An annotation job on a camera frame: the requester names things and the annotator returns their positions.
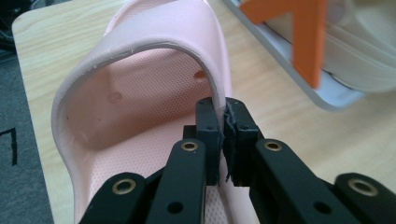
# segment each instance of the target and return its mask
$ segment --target pink slide sandal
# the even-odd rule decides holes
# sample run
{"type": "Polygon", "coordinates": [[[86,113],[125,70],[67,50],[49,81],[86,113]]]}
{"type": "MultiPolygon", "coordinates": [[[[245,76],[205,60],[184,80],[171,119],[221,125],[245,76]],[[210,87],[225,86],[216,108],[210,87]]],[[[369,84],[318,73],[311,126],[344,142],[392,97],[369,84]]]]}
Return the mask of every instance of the pink slide sandal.
{"type": "MultiPolygon", "coordinates": [[[[195,103],[211,96],[219,120],[231,96],[219,23],[202,0],[137,0],[69,74],[52,108],[52,133],[73,182],[75,222],[111,176],[163,168],[195,103]]],[[[254,223],[248,189],[206,188],[205,223],[254,223]]]]}

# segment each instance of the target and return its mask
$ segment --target orange plastic piece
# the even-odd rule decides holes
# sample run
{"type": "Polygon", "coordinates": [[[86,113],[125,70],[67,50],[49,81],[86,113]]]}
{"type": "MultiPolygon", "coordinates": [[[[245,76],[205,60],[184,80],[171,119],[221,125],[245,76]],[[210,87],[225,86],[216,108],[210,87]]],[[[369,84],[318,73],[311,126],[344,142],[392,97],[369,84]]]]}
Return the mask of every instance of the orange plastic piece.
{"type": "Polygon", "coordinates": [[[293,14],[293,66],[312,87],[320,81],[326,0],[247,0],[240,9],[255,24],[293,14]]]}

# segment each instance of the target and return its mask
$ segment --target wooden table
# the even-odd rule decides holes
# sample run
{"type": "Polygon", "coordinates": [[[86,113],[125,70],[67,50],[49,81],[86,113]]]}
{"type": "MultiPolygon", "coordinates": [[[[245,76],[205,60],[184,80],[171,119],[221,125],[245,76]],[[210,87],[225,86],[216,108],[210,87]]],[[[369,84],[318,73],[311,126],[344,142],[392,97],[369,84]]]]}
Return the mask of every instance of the wooden table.
{"type": "MultiPolygon", "coordinates": [[[[50,130],[52,100],[64,77],[101,38],[127,0],[72,1],[18,17],[13,26],[35,137],[56,223],[73,222],[70,177],[50,130]]],[[[396,191],[396,91],[352,107],[316,107],[220,0],[210,4],[226,37],[234,97],[264,135],[280,139],[323,179],[358,172],[396,191]]]]}

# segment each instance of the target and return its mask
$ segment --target floor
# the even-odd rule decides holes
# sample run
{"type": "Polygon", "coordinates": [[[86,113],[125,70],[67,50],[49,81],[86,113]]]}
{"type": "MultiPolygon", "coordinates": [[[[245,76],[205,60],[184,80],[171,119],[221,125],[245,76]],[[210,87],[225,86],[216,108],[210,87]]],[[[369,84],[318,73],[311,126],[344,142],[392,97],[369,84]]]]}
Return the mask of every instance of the floor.
{"type": "MultiPolygon", "coordinates": [[[[59,4],[67,0],[55,0],[59,4]]],[[[45,1],[36,1],[35,8],[45,1]]],[[[21,69],[0,50],[0,223],[53,223],[21,69]]]]}

